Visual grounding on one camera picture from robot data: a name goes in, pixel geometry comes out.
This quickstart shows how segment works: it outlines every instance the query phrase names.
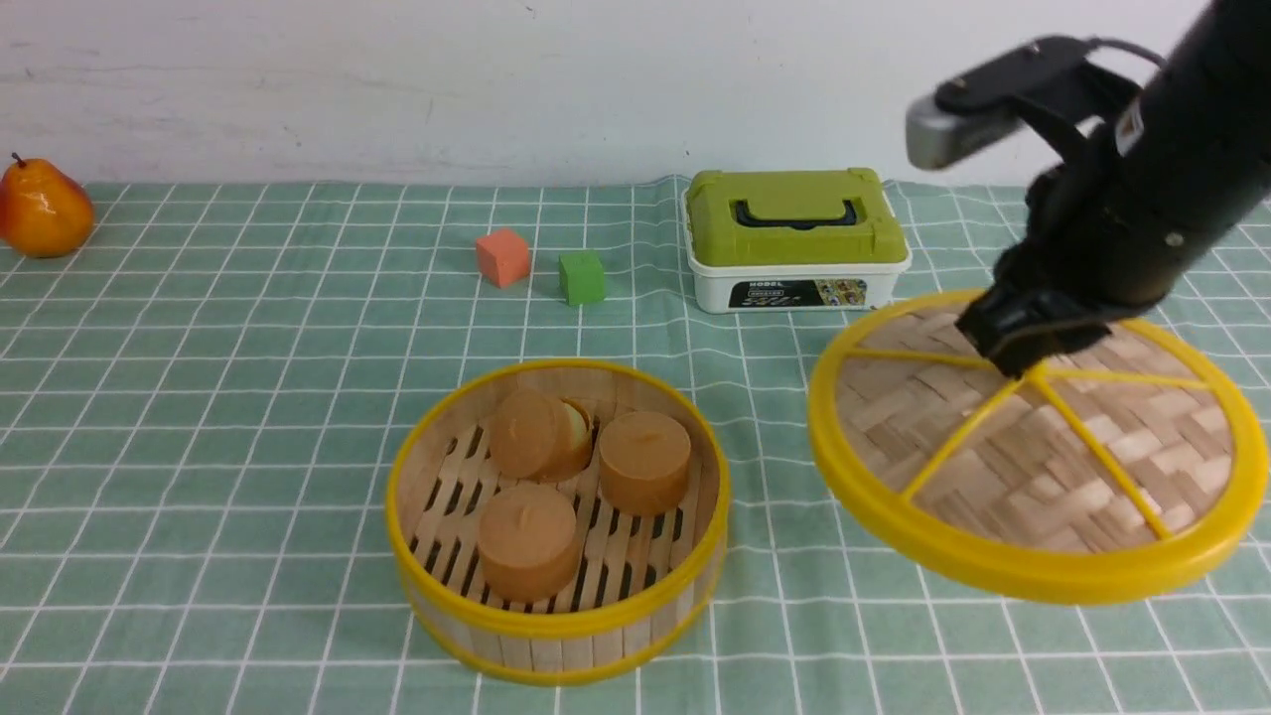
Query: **green cube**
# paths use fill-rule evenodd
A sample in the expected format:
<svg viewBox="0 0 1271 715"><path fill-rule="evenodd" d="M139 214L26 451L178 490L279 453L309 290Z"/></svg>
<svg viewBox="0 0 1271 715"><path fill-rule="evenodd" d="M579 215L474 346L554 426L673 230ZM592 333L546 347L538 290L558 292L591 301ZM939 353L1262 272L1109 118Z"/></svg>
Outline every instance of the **green cube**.
<svg viewBox="0 0 1271 715"><path fill-rule="evenodd" d="M595 250L574 250L561 255L561 290L569 305L600 302L605 298L605 265Z"/></svg>

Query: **plastic box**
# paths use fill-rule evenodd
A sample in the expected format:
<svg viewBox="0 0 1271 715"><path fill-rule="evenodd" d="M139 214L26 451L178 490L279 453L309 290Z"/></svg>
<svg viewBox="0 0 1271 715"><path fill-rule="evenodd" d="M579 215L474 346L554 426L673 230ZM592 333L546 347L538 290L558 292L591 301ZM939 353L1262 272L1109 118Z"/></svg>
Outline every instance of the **plastic box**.
<svg viewBox="0 0 1271 715"><path fill-rule="evenodd" d="M913 263L872 169L702 171L684 193L689 265L708 312L868 310Z"/></svg>

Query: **yellow rim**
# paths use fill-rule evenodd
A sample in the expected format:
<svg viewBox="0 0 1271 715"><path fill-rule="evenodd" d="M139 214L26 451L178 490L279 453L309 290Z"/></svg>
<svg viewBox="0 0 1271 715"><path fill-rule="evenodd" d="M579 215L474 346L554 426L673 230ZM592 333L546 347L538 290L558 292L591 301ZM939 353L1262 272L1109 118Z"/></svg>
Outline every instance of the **yellow rim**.
<svg viewBox="0 0 1271 715"><path fill-rule="evenodd" d="M1035 370L1024 381L1041 390L1078 437L1094 447L1094 456L1122 488L1132 484L1124 467L1097 446L1089 431L1080 425L1077 415L1050 390L1046 380L1153 382L1211 391L1232 428L1232 478L1214 508L1183 533L1171 535L1143 503L1138 490L1131 489L1126 490L1127 497L1144 512L1149 526L1163 537L1160 541L1140 549L1098 555L1033 551L956 530L914 507L909 502L913 489L897 494L873 476L839 428L835 410L839 367L848 357L877 356L991 370L988 362L975 357L944 359L948 356L882 353L855 347L866 335L899 315L923 307L970 301L979 293L979 290L939 292L890 305L855 321L821 356L810 385L808 432L817 467L844 507L874 536L923 566L975 588L1027 601L1065 605L1135 601L1191 584L1225 561L1252 526L1266 490L1267 446L1257 414L1239 389L1201 352L1168 330L1141 319L1121 324L1172 353L1199 381L1047 368ZM1017 387L1017 384L1008 384L1004 391ZM999 394L990 401L1004 398L1004 394ZM963 432L966 431L958 431L949 444L933 456L932 462L938 462L941 455L952 453L958 438L965 437L961 434ZM932 472L934 469L929 466L919 476L927 479Z"/></svg>
<svg viewBox="0 0 1271 715"><path fill-rule="evenodd" d="M591 368L622 373L629 378L634 378L648 386L656 387L669 395L672 400L679 403L681 408L688 410L690 415L693 415L693 419L698 422L702 431L707 436L707 439L710 442L710 451L714 455L716 462L719 465L719 494L716 498L716 508L710 516L710 525L707 527L702 541L693 549L680 568L672 570L665 579L655 583L648 589L630 598L619 601L618 603L602 606L592 611L582 611L577 613L512 613L501 608L491 608L469 601L447 589L441 584L441 582L436 580L423 569L423 566L411 554L405 537L402 536L402 525L398 521L397 493L402 483L402 467L405 464L405 458L407 455L409 455L411 448L419 439L419 436L422 436L423 432L432 425L432 423L445 414L451 405L468 392L487 384L505 380L527 371L550 368ZM465 624L507 636L578 638L605 632L632 621L638 621L677 598L688 584L702 574L702 570L705 569L710 560L710 555L714 552L716 545L718 545L719 540L723 537L727 527L728 504L731 500L732 494L728 476L728 461L724 458L723 451L719 448L719 442L716 439L714 431L710 429L710 423L707 422L693 403L684 398L684 395L681 395L677 390L663 384L662 381L625 366L605 363L601 361L568 359L568 357L566 357L566 359L520 363L517 366L510 366L507 368L494 371L460 387L433 406L433 409L425 415L423 420L421 420L419 424L411 431L411 434L407 436L402 447L398 450L397 460L393 462L393 471L389 474L384 519L388 525L389 544L393 547L393 556L397 559L398 569L407 574L419 588L423 597L435 603L438 608L441 608L441 611L464 621Z"/></svg>
<svg viewBox="0 0 1271 715"><path fill-rule="evenodd" d="M727 561L728 555L724 554L723 559L724 561ZM702 598L699 598L697 603L693 605L693 608L689 610L684 620L680 621L675 626L675 629L671 630L670 634L662 636L661 640L644 646L643 650L633 653L627 658L623 658L622 660L615 660L609 665L601 665L599 668L587 668L585 671L538 673L534 671L520 671L516 668L508 668L507 665L500 665L498 663L494 663L492 660L486 660L484 658L475 655L470 650L464 650L463 648L459 648L459 645L455 644L455 641L450 640L450 638L447 638L446 634L433 627L432 624L430 624L428 620L425 618L422 613L419 613L419 610L416 608L413 603L411 605L411 611L414 612L414 617L419 621L419 627L427 631L428 635L432 636L432 640L437 641L437 645L441 646L442 650L445 650L451 658L472 668L473 671L479 671L482 673L486 673L487 676L492 676L494 678L510 681L513 683L521 683L525 686L547 686L547 687L585 686L588 683L605 681L615 676L620 676L623 673L633 671L643 665L644 663L652 660L655 657L657 657L657 654L670 648L672 643L680 640L680 636L683 636L685 631L688 631L690 627L693 627L694 624L697 624L698 618L702 616L702 612L710 605L712 598L714 598L716 588L718 588L719 585L719 578L722 575L723 575L723 563L719 564L719 568L716 569L714 575L712 575L710 580L707 582L707 591L704 594L702 594Z"/></svg>

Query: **yellow plastic spoke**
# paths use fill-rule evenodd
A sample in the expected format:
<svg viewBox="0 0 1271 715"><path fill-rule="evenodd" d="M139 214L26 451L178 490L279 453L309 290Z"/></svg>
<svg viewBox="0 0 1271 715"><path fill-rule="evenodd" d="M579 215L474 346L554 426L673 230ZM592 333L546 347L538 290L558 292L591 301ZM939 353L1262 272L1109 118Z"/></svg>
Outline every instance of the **yellow plastic spoke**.
<svg viewBox="0 0 1271 715"><path fill-rule="evenodd" d="M993 363L967 354L947 354L944 352L919 352L910 349L873 349L871 347L849 347L850 357L872 357L876 361L920 361L924 363L942 363L944 366L958 366L961 368L979 368L991 371Z"/></svg>
<svg viewBox="0 0 1271 715"><path fill-rule="evenodd" d="M932 455L932 458L927 461L927 465L923 465L921 471L919 471L918 475L910 480L909 485L905 486L905 491L900 493L900 498L905 502L914 499L918 490L923 489L923 485L925 485L932 479L932 475L934 475L935 471L939 470L941 466L949 458L949 456L953 455L953 451L957 450L958 446L962 444L962 442L966 441L966 438L975 432L975 429L979 428L994 410L1005 403L1008 398L1014 395L1014 392L1019 390L1021 385L1023 385L1021 381L1008 381L1000 390L998 390L998 392L993 395L993 398L986 400L984 405L980 405L980 408L972 413L971 417L958 427L958 429L953 431L953 434L944 441L944 444L935 451L935 455Z"/></svg>
<svg viewBox="0 0 1271 715"><path fill-rule="evenodd" d="M1143 373L1115 373L1112 371L1074 371L1068 368L1047 368L1045 377L1070 381L1101 381L1113 384L1143 384L1159 385L1162 387L1177 387L1179 390L1200 390L1210 392L1213 389L1201 381L1187 378L1172 378L1169 376L1149 376Z"/></svg>
<svg viewBox="0 0 1271 715"><path fill-rule="evenodd" d="M1055 375L1055 372L1052 371L1049 375ZM1135 488L1134 480L1130 479L1130 475L1127 475L1125 469L1121 467L1121 464L1117 462L1116 457L1112 457L1107 448L1099 444L1098 438L1091 433L1091 431L1085 427L1085 423L1083 423L1077 413L1069 408L1068 403L1065 403L1064 399L1055 392L1055 389L1046 385L1046 381L1042 380L1040 373L1031 375L1027 380L1033 385L1033 387L1037 389L1038 392L1042 394L1042 396L1046 398L1046 400L1050 401L1051 405L1055 406L1055 410L1063 415L1064 420L1068 422L1068 425L1077 433L1077 437L1085 443L1085 447L1088 447L1099 464L1103 465L1103 469L1112 475L1117 486L1121 488L1121 491L1124 491L1126 497L1130 498L1130 502L1134 503L1135 508L1139 509L1139 513L1143 514L1143 518L1148 522L1148 526L1152 527L1152 531L1157 533L1157 537L1162 541L1169 538L1172 536L1169 527L1167 527L1164 522L1162 522L1160 518L1152 511L1152 507L1144 502L1143 495L1139 494L1139 490Z"/></svg>

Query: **green lid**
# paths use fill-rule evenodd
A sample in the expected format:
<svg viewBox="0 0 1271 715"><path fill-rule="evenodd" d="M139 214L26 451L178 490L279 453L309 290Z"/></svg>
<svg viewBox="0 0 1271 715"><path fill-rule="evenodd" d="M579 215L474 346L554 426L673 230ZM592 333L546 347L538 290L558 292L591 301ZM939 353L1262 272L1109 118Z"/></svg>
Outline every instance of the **green lid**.
<svg viewBox="0 0 1271 715"><path fill-rule="evenodd" d="M901 263L905 234L871 169L702 171L686 197L707 265Z"/></svg>

